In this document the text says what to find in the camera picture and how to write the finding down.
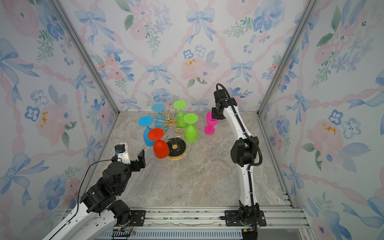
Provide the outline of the pink wine glass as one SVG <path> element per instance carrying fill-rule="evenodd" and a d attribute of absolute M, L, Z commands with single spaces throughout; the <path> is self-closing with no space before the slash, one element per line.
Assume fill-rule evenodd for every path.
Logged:
<path fill-rule="evenodd" d="M 212 135 L 215 133 L 215 125 L 218 123 L 218 120 L 213 119 L 213 113 L 208 112 L 206 116 L 207 126 L 205 127 L 205 133 L 208 135 Z"/>

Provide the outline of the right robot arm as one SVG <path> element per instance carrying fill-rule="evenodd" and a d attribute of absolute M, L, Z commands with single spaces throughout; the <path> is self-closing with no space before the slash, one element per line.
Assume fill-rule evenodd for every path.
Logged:
<path fill-rule="evenodd" d="M 258 137 L 254 137 L 247 129 L 237 102 L 222 85 L 216 85 L 214 92 L 216 106 L 212 108 L 212 118 L 227 120 L 235 137 L 230 155 L 237 166 L 240 179 L 240 207 L 238 221 L 247 227 L 256 229 L 262 225 L 262 212 L 255 193 L 253 168 L 260 166 L 263 156 Z"/>

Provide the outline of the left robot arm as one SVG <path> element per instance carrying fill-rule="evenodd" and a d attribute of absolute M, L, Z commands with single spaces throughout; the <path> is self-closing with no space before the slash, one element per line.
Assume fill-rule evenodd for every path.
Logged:
<path fill-rule="evenodd" d="M 134 227 L 142 227 L 145 210 L 131 210 L 117 197 L 125 191 L 133 172 L 146 166 L 145 151 L 141 150 L 137 160 L 130 160 L 127 151 L 116 155 L 103 171 L 97 183 L 91 186 L 75 208 L 45 236 L 46 240 L 95 240 L 114 226 L 126 234 Z"/>

